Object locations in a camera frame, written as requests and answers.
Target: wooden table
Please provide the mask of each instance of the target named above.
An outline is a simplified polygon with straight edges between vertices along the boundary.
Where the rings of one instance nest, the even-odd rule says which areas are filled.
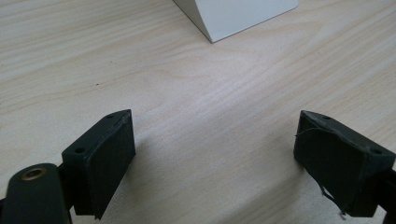
[[[130,108],[137,155],[74,223],[382,222],[343,221],[292,151],[305,109],[396,152],[394,0],[302,0],[216,44],[171,0],[3,0],[0,74],[1,197]]]

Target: white object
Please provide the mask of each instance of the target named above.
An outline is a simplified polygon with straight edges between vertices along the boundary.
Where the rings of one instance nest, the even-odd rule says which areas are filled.
[[[298,0],[174,1],[212,43],[298,6]]]

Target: hole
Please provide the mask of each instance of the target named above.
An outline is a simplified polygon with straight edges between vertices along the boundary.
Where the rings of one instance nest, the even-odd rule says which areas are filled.
[[[21,176],[22,180],[29,181],[39,178],[40,176],[44,175],[47,172],[46,169],[38,167],[34,168]]]
[[[83,153],[85,151],[85,148],[79,147],[75,150],[76,153]]]
[[[381,155],[382,154],[382,151],[379,150],[379,149],[371,148],[370,151],[373,152],[374,154],[377,154],[377,155]]]

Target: black bracket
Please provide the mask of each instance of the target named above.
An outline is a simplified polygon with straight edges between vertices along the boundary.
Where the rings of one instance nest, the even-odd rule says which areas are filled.
[[[352,217],[372,217],[378,205],[396,220],[395,154],[330,117],[302,111],[294,158],[323,195]]]
[[[131,111],[105,116],[62,153],[59,167],[41,163],[11,177],[1,223],[72,223],[72,206],[100,219],[134,155]]]

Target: light wood surface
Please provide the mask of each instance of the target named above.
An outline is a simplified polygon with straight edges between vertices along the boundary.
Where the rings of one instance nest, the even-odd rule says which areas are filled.
[[[210,44],[171,0],[0,1],[0,196],[102,116],[137,155],[101,221],[381,223],[346,217],[293,159],[300,110],[396,152],[396,1],[302,0]]]

